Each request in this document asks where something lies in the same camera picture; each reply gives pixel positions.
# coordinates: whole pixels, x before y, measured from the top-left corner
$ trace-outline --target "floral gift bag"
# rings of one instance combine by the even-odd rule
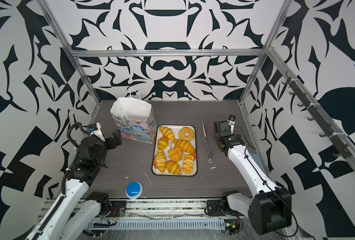
[[[152,105],[136,98],[118,98],[111,114],[121,137],[153,143],[156,138],[156,121]]]

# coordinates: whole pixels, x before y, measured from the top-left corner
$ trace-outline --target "pastry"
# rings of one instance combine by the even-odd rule
[[[187,140],[175,139],[173,140],[175,146],[180,147],[183,152],[188,152],[189,154],[193,154],[195,152],[194,147]]]
[[[169,173],[179,174],[181,172],[180,166],[175,161],[168,161],[165,165]]]
[[[195,133],[192,129],[190,129],[189,127],[183,127],[180,131],[179,131],[179,138],[181,140],[187,140],[187,141],[191,141],[192,139],[194,139],[195,137]]]
[[[175,139],[174,133],[168,127],[160,126],[160,132],[161,132],[161,134],[164,137],[168,138],[169,140],[174,140]]]
[[[183,157],[183,152],[180,147],[174,147],[168,151],[169,159],[175,162],[180,162]]]
[[[195,156],[193,155],[185,155],[184,156],[184,163],[183,163],[183,172],[184,173],[192,173],[192,170],[194,169],[194,159]]]
[[[165,158],[163,150],[157,151],[155,158],[154,158],[155,166],[160,172],[165,171],[165,163],[167,162],[167,159]]]
[[[161,137],[158,141],[157,141],[157,148],[158,149],[166,149],[167,146],[169,145],[169,140],[166,137]]]

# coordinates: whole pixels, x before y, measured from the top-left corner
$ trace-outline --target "blue button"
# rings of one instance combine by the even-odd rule
[[[141,195],[143,187],[140,182],[132,182],[127,186],[126,195],[130,199],[136,199]]]

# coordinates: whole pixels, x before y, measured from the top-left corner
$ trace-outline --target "donut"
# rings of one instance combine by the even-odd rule
[[[189,127],[183,127],[180,131],[179,131],[179,138],[181,140],[187,140],[187,141],[191,141],[192,139],[194,139],[195,137],[195,133],[192,129],[190,129]]]

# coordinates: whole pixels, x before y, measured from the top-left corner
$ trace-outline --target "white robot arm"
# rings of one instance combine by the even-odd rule
[[[72,129],[77,126],[90,135],[80,145],[70,137]],[[100,128],[97,122],[84,130],[82,124],[76,122],[68,129],[67,137],[77,149],[76,156],[66,169],[60,195],[26,240],[75,240],[94,217],[109,212],[108,194],[92,192],[80,210],[68,221],[76,204],[95,180],[100,166],[106,167],[104,160],[107,151],[122,143],[119,130],[112,133],[113,137],[104,138]],[[112,225],[114,223],[104,224],[108,227]]]
[[[287,189],[279,189],[253,160],[240,135],[233,134],[236,117],[214,122],[218,148],[235,164],[251,190],[252,198],[237,191],[222,194],[223,212],[237,211],[247,216],[258,234],[289,227],[291,195]]]

